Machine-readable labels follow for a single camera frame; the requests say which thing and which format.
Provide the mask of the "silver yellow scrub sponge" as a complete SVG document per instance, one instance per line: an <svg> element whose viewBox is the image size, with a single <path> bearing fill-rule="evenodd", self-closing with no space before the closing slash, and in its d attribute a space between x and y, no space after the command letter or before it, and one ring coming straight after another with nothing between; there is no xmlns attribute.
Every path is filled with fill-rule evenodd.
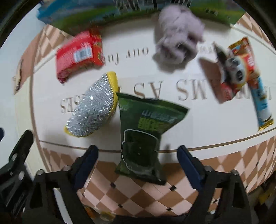
<svg viewBox="0 0 276 224"><path fill-rule="evenodd" d="M65 132L82 138L99 130L116 111L118 91L116 73L103 74L80 99L65 125Z"/></svg>

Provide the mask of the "green seaweed snack bag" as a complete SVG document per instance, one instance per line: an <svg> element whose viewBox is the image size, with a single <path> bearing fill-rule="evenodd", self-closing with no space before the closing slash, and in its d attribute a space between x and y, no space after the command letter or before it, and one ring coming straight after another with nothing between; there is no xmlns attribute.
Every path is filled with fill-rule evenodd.
<svg viewBox="0 0 276 224"><path fill-rule="evenodd" d="M121 161L115 172L158 185L166 176L158 159L161 136L181 122L189 109L168 101L117 93L121 124Z"/></svg>

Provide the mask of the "blue coffee stick sachet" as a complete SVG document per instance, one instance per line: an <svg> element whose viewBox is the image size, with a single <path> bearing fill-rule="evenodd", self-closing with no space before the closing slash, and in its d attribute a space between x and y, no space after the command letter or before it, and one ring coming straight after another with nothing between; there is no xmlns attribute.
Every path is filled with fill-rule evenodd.
<svg viewBox="0 0 276 224"><path fill-rule="evenodd" d="M248 86L255 106L258 130L261 131L274 123L268 97L260 76L249 80Z"/></svg>

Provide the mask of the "orange snack bag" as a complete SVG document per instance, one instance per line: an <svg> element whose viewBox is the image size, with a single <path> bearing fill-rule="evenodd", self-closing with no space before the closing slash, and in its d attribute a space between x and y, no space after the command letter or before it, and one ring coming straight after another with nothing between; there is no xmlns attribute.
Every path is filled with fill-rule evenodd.
<svg viewBox="0 0 276 224"><path fill-rule="evenodd" d="M200 58L199 62L220 104L232 100L243 86L260 76L248 37L227 49L213 42L216 61Z"/></svg>

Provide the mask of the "red snack packet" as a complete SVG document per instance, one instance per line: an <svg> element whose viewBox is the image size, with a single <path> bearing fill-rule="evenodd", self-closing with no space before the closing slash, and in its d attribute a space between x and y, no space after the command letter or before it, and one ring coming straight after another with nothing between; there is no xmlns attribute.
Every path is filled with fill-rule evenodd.
<svg viewBox="0 0 276 224"><path fill-rule="evenodd" d="M84 67L103 65L102 37L96 28L77 34L56 52L57 79L61 84Z"/></svg>

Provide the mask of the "purple fluffy cloth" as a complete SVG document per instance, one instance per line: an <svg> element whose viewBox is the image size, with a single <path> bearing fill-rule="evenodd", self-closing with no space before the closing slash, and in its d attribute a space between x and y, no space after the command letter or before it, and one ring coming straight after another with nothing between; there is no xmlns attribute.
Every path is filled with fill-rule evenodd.
<svg viewBox="0 0 276 224"><path fill-rule="evenodd" d="M182 5L165 6L158 17L154 59L163 70L184 69L196 58L197 44L204 41L205 24Z"/></svg>

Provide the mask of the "checkered printed table mat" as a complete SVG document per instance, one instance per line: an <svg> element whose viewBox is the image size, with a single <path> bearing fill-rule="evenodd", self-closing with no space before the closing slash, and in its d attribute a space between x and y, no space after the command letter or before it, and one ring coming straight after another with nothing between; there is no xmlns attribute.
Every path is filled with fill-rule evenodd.
<svg viewBox="0 0 276 224"><path fill-rule="evenodd" d="M197 57L185 67L165 66L154 57L156 26L143 19L103 30L105 65L64 84L56 77L55 55L66 34L43 29L35 39L33 74L15 95L18 129L35 136L26 160L32 175L70 166L95 145L99 157L80 200L134 217L176 216L191 208L197 191L178 162L181 145L216 171L237 170L248 193L272 175L275 125L259 130L247 85L223 102L212 45L249 40L275 113L275 50L264 34L240 23L205 22Z"/></svg>

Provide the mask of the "cardboard box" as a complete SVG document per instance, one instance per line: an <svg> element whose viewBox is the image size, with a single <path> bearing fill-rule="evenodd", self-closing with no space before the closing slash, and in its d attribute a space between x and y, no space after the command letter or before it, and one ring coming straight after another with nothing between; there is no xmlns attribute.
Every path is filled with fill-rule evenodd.
<svg viewBox="0 0 276 224"><path fill-rule="evenodd" d="M235 24L246 12L235 1L43 1L37 18L68 34L154 14L168 5L189 8L200 18Z"/></svg>

